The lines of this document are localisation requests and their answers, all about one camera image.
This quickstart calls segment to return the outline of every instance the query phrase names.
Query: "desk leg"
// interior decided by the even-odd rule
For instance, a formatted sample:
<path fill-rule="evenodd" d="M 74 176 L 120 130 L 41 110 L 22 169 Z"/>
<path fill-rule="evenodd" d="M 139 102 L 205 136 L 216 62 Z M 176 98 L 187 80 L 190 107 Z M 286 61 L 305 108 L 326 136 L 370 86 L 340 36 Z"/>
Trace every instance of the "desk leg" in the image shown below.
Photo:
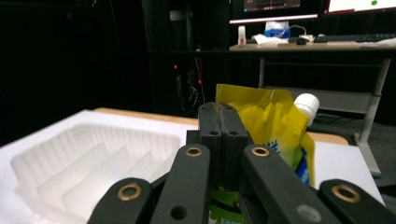
<path fill-rule="evenodd" d="M 260 73 L 259 73 L 259 88 L 264 87 L 264 66 L 265 66 L 265 59 L 260 59 Z"/>
<path fill-rule="evenodd" d="M 367 140 L 369 139 L 370 131 L 373 127 L 375 113 L 378 109 L 381 91 L 382 87 L 384 86 L 389 65 L 390 59 L 384 59 L 382 61 L 381 70 L 378 73 L 375 88 L 372 93 L 370 103 L 367 106 L 363 129 L 361 130 L 361 133 L 355 133 L 355 141 L 358 147 L 361 149 L 361 154 L 363 155 L 363 158 L 365 159 L 367 166 L 374 177 L 380 177 L 381 172 L 379 171 L 378 165 L 376 164 L 375 158 L 373 156 L 373 152 L 371 151 Z"/>

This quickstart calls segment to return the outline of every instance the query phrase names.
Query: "monitor screen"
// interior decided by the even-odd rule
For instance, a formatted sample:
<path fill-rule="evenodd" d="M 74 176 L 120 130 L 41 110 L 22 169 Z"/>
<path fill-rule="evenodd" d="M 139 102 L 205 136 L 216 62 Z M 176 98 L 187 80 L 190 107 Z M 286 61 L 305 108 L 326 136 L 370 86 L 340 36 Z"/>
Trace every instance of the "monitor screen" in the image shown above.
<path fill-rule="evenodd" d="M 324 13 L 335 14 L 390 9 L 396 9 L 395 0 L 327 0 Z"/>
<path fill-rule="evenodd" d="M 321 0 L 231 0 L 230 24 L 314 19 Z"/>

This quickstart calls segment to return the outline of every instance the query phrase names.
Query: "computer mouse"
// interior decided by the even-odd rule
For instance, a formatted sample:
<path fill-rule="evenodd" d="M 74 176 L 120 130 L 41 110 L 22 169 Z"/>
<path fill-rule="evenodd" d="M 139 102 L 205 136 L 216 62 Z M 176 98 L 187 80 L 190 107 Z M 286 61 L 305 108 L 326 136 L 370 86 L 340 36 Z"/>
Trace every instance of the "computer mouse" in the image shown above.
<path fill-rule="evenodd" d="M 306 45 L 306 43 L 309 41 L 309 39 L 305 38 L 305 37 L 298 37 L 296 40 L 296 44 L 297 45 Z"/>

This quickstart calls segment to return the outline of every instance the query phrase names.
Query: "green object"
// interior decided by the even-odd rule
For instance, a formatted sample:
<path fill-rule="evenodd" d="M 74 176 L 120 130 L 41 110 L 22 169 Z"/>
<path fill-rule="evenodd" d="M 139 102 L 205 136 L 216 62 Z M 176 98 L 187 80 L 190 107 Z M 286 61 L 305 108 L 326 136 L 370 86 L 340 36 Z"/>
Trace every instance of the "green object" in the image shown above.
<path fill-rule="evenodd" d="M 216 190 L 210 193 L 209 224 L 245 224 L 238 205 L 238 192 Z"/>

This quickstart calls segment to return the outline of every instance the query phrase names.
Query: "yellow plastic packaging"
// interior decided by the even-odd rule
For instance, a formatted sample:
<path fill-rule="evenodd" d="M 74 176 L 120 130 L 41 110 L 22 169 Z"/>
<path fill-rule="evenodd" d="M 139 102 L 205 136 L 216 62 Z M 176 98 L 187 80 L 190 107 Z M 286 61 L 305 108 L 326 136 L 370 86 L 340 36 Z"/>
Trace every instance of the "yellow plastic packaging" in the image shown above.
<path fill-rule="evenodd" d="M 293 171 L 304 159 L 308 168 L 301 178 L 315 186 L 315 142 L 305 131 L 308 117 L 295 106 L 289 91 L 218 84 L 216 103 L 233 106 L 253 142 L 271 147 Z"/>

